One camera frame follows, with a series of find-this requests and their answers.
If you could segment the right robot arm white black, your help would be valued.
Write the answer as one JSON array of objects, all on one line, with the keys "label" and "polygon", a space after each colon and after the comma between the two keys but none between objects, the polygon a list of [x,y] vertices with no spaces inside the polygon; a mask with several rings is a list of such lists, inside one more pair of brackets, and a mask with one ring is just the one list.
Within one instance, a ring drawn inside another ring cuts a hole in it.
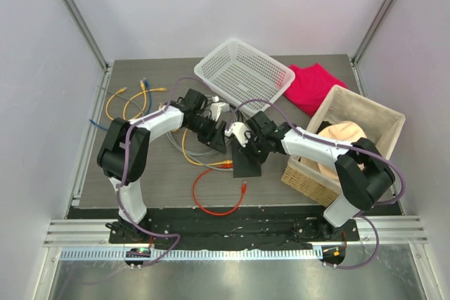
[{"label": "right robot arm white black", "polygon": [[367,138],[354,143],[335,141],[291,122],[276,125],[264,112],[244,123],[232,123],[225,134],[235,138],[243,153],[257,164],[264,163],[269,153],[278,152],[310,159],[337,174],[342,192],[317,223],[319,235],[325,240],[334,240],[349,219],[374,207],[395,182],[389,162]]}]

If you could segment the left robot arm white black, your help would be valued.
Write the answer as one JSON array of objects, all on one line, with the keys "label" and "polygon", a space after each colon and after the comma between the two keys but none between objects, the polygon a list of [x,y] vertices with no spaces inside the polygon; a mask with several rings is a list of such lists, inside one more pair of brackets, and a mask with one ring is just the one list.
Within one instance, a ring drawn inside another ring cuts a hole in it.
[{"label": "left robot arm white black", "polygon": [[170,131],[186,128],[202,144],[224,154],[225,123],[219,118],[229,110],[229,104],[219,97],[208,98],[190,89],[185,96],[168,101],[144,117],[130,121],[114,119],[97,157],[97,164],[111,182],[119,204],[118,221],[109,224],[109,229],[135,243],[144,242],[150,226],[140,178],[146,168],[150,143]]}]

